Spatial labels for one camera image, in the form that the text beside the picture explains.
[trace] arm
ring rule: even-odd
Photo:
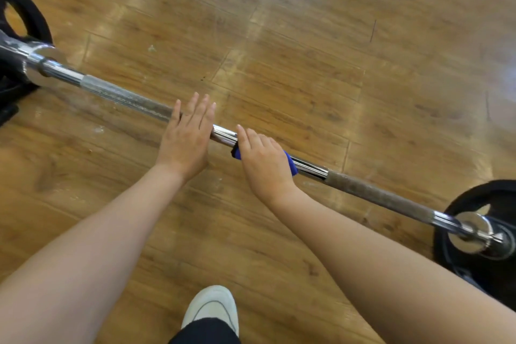
[[[238,126],[251,189],[324,264],[389,344],[512,343],[516,314],[451,272],[324,207],[293,183],[273,139]]]
[[[215,104],[177,101],[156,165],[99,212],[32,256],[0,286],[0,342],[93,342],[162,211],[207,164]]]

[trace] forearm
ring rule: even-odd
[[[92,342],[182,182],[154,167],[32,256],[0,286],[0,342]]]
[[[515,314],[437,264],[296,190],[269,207],[388,343],[508,343]]]

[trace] black pants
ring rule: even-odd
[[[185,326],[168,344],[241,344],[238,336],[218,318],[202,318]]]

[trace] hand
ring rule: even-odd
[[[273,139],[238,125],[238,148],[243,171],[253,193],[270,206],[279,198],[297,191],[285,151]]]
[[[197,104],[195,93],[181,116],[181,101],[175,102],[172,117],[164,132],[156,167],[182,178],[182,183],[200,173],[208,165],[208,142],[213,129],[215,106],[206,94]]]

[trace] white sneaker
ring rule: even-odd
[[[186,310],[181,329],[201,318],[218,318],[238,336],[236,303],[231,292],[223,286],[207,287],[195,296]]]

